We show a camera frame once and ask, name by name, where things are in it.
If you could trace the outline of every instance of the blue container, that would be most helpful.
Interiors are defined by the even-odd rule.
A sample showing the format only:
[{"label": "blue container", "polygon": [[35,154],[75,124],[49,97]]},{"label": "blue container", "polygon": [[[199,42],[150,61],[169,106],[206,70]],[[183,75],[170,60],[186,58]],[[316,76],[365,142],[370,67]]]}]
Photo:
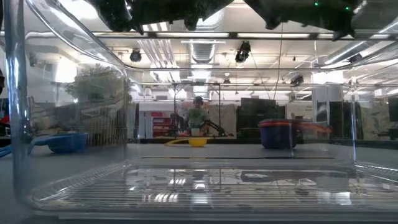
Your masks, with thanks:
[{"label": "blue container", "polygon": [[54,134],[36,141],[35,145],[48,145],[51,151],[58,154],[78,152],[86,148],[87,135],[87,133]]},{"label": "blue container", "polygon": [[266,149],[292,149],[297,144],[297,128],[289,120],[264,120],[259,128]]}]

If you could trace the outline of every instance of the yellow bowl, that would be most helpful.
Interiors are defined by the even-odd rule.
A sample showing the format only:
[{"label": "yellow bowl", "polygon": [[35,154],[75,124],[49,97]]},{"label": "yellow bowl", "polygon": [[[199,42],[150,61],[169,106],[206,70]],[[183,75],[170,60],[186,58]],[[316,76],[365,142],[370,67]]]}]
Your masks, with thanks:
[{"label": "yellow bowl", "polygon": [[189,139],[188,143],[192,147],[204,147],[206,146],[207,139]]}]

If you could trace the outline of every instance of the cable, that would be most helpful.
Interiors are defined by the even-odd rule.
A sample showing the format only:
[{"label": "cable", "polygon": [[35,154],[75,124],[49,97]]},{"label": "cable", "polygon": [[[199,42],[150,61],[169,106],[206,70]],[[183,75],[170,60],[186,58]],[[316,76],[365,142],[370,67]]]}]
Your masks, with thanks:
[{"label": "cable", "polygon": [[275,86],[275,92],[274,92],[274,99],[273,100],[275,100],[276,91],[278,89],[278,83],[279,83],[280,58],[282,57],[282,55],[281,55],[282,54],[282,36],[283,36],[283,33],[284,33],[284,24],[283,23],[282,23],[282,27],[281,27],[280,33],[281,33],[281,35],[280,35],[281,38],[280,38],[280,47],[279,47],[278,79],[276,80],[276,86]]},{"label": "cable", "polygon": [[[252,54],[251,57],[253,58],[254,66],[257,68],[257,63],[256,63],[256,60],[255,60],[254,57],[253,57],[253,53],[252,53],[251,51],[250,51],[250,53]],[[271,99],[271,97],[269,96],[267,87],[266,87],[265,83],[262,81],[262,77],[261,77],[260,73],[257,72],[257,74],[259,75],[259,78],[260,78],[260,80],[261,80],[261,83],[262,83],[262,85],[264,86],[264,89],[266,90],[266,93],[267,93],[267,95],[268,95],[268,99]]]}]

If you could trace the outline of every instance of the camera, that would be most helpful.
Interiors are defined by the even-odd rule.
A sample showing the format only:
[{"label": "camera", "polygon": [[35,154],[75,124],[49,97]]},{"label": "camera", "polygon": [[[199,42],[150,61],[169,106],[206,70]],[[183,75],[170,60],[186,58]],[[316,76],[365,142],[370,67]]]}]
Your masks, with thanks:
[{"label": "camera", "polygon": [[140,62],[141,59],[142,59],[142,57],[141,57],[140,50],[139,49],[133,49],[132,53],[130,55],[130,60],[132,62]]},{"label": "camera", "polygon": [[235,62],[236,63],[243,63],[248,59],[249,52],[251,52],[251,46],[248,41],[242,42],[241,47],[239,48],[238,52],[236,53]]}]

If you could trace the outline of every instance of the fluorescent light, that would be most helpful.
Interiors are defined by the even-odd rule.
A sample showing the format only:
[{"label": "fluorescent light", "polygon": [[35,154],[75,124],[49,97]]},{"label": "fluorescent light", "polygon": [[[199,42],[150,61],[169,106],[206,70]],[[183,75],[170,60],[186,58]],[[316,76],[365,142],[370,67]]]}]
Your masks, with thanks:
[{"label": "fluorescent light", "polygon": [[229,34],[225,32],[158,32],[158,37],[214,37],[222,38],[228,37]]},{"label": "fluorescent light", "polygon": [[321,38],[321,39],[331,39],[331,38],[333,38],[333,34],[319,34],[319,35],[318,35],[318,38]]},{"label": "fluorescent light", "polygon": [[309,34],[238,33],[240,38],[308,38]]},{"label": "fluorescent light", "polygon": [[161,22],[160,23],[160,28],[161,28],[161,31],[168,31],[168,27],[167,27],[167,23],[166,22]]},{"label": "fluorescent light", "polygon": [[238,8],[238,9],[242,9],[242,8],[250,9],[250,6],[248,6],[246,3],[232,3],[232,4],[227,5],[226,7]]},{"label": "fluorescent light", "polygon": [[181,44],[225,44],[220,40],[181,40]]},{"label": "fluorescent light", "polygon": [[148,31],[149,31],[149,26],[148,26],[148,25],[142,25],[142,29],[143,29],[145,32],[148,32]]},{"label": "fluorescent light", "polygon": [[388,34],[374,34],[370,39],[387,39],[388,37]]},{"label": "fluorescent light", "polygon": [[159,28],[157,27],[157,24],[151,24],[150,26],[152,27],[152,31],[154,31],[154,32],[159,31]]},{"label": "fluorescent light", "polygon": [[238,33],[240,38],[281,38],[281,34],[274,33]]}]

